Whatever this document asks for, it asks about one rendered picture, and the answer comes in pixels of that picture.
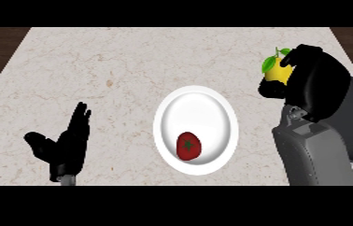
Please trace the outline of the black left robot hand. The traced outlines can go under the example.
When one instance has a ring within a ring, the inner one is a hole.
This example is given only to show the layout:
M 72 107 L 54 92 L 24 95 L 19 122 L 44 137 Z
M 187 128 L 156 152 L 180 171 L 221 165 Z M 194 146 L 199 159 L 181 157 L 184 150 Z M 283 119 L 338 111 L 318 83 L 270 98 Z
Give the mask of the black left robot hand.
M 27 132 L 23 136 L 33 157 L 50 166 L 50 182 L 58 182 L 58 178 L 64 175 L 76 176 L 82 169 L 89 138 L 89 116 L 91 111 L 79 102 L 72 112 L 67 129 L 55 141 L 36 132 Z

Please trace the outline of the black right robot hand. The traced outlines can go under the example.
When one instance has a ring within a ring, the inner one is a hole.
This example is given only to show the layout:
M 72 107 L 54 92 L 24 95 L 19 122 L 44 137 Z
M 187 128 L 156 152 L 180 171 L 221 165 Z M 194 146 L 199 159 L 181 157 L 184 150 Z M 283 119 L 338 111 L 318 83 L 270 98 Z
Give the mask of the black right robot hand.
M 286 105 L 305 112 L 302 118 L 317 122 L 339 109 L 349 86 L 349 73 L 320 47 L 304 44 L 280 60 L 280 66 L 284 64 L 293 67 L 286 83 L 262 79 L 259 95 L 283 99 Z

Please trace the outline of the yellow lemon with green leaves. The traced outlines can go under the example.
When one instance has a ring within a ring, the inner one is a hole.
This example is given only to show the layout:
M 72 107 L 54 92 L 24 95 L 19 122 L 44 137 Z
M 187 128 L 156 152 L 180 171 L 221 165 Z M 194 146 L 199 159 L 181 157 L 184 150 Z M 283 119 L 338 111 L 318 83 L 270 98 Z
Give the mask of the yellow lemon with green leaves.
M 276 49 L 273 56 L 268 56 L 261 63 L 261 73 L 264 75 L 265 81 L 277 81 L 281 84 L 286 84 L 289 76 L 292 74 L 292 66 L 286 65 L 280 67 L 280 56 L 284 56 L 289 53 L 290 49 Z

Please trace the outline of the white oval plate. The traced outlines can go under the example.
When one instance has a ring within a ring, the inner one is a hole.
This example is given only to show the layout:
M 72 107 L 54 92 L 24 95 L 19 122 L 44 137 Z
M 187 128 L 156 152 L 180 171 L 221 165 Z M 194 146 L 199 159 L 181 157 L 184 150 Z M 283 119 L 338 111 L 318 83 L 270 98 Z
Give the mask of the white oval plate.
M 177 137 L 184 132 L 200 142 L 200 154 L 190 161 L 177 157 Z M 239 141 L 237 117 L 224 97 L 203 86 L 174 90 L 156 108 L 153 137 L 159 155 L 180 173 L 214 173 L 230 160 Z

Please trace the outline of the red tomato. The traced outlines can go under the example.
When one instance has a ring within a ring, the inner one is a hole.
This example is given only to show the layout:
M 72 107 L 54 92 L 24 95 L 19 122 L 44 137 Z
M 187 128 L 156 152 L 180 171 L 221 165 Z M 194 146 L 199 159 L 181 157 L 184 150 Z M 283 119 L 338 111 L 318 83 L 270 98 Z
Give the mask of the red tomato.
M 178 135 L 175 140 L 175 155 L 182 161 L 190 161 L 200 154 L 200 142 L 197 137 L 184 132 Z

